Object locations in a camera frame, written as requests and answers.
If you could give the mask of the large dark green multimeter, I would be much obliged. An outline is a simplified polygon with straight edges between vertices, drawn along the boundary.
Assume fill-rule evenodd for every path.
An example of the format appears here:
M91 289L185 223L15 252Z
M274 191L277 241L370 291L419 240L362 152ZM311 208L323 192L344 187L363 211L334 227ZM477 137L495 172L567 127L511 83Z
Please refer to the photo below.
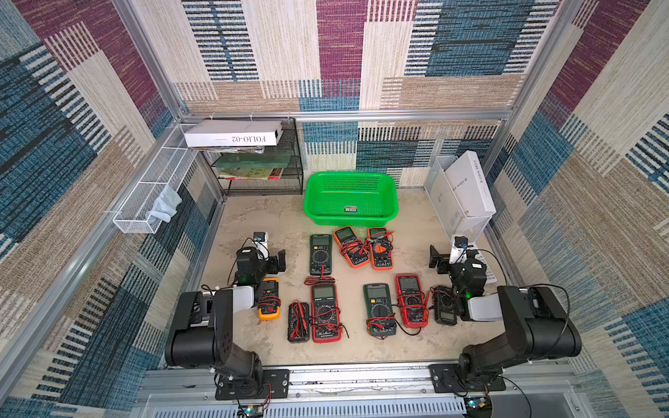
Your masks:
M330 234L310 236L309 273L311 275L329 275L332 273L333 240Z

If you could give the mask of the small red multimeter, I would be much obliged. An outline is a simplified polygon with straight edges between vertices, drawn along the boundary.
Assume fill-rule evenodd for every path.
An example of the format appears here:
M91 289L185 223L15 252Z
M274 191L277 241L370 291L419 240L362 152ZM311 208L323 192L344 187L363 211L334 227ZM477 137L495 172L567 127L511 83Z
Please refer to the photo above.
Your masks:
M398 274L395 277L397 286L397 305L400 309L404 327L421 329L428 325L428 298L423 292L420 278L416 274Z

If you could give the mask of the orange multimeter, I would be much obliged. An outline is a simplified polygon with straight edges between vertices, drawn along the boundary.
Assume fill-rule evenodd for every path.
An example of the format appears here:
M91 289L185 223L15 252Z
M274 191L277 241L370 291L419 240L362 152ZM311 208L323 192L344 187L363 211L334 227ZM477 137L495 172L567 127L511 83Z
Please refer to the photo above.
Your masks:
M393 268L393 239L393 233L385 227L368 229L366 243L374 270L383 271Z
M333 233L334 240L340 247L340 254L352 268L361 268L370 262L369 251L351 226L337 229Z

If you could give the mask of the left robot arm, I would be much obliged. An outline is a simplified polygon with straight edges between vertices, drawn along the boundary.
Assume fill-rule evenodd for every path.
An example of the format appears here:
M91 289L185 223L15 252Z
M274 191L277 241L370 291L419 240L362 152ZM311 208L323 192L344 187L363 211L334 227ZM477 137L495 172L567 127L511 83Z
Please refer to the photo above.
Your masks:
M282 302L275 275L286 271L286 251L261 259L256 247L237 252L242 259L238 287L186 292L179 296L165 347L166 363L184 369L211 369L217 401L286 399L287 369L264 369L259 355L233 342L233 315L255 308L259 320L280 317Z

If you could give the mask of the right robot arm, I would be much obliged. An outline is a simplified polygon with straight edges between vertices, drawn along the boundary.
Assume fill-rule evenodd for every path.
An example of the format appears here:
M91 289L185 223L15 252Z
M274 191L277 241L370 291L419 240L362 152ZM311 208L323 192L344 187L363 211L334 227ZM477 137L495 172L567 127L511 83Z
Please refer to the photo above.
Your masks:
M429 367L438 394L461 397L481 391L504 391L505 369L526 362L575 357L582 341L571 321L571 304L561 303L557 286L500 286L486 294L487 266L477 249L454 246L449 254L430 248L429 266L451 278L449 287L435 287L433 311L442 325L462 322L503 322L503 333L466 346L455 363Z

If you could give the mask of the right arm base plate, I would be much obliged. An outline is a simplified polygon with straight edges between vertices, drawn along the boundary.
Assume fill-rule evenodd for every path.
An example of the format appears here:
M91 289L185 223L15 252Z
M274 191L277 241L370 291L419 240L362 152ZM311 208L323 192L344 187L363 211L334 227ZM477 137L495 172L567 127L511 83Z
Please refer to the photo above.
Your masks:
M453 394L466 397L474 392L502 392L506 390L505 380L499 373L466 371L454 363L439 363L428 366L431 382L437 394Z

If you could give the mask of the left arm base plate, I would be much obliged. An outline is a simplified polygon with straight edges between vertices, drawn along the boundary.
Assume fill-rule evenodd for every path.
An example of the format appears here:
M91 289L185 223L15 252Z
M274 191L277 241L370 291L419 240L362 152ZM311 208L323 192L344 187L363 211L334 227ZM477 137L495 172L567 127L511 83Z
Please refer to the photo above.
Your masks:
M259 379L217 374L214 377L216 401L286 399L289 395L290 370L264 369Z

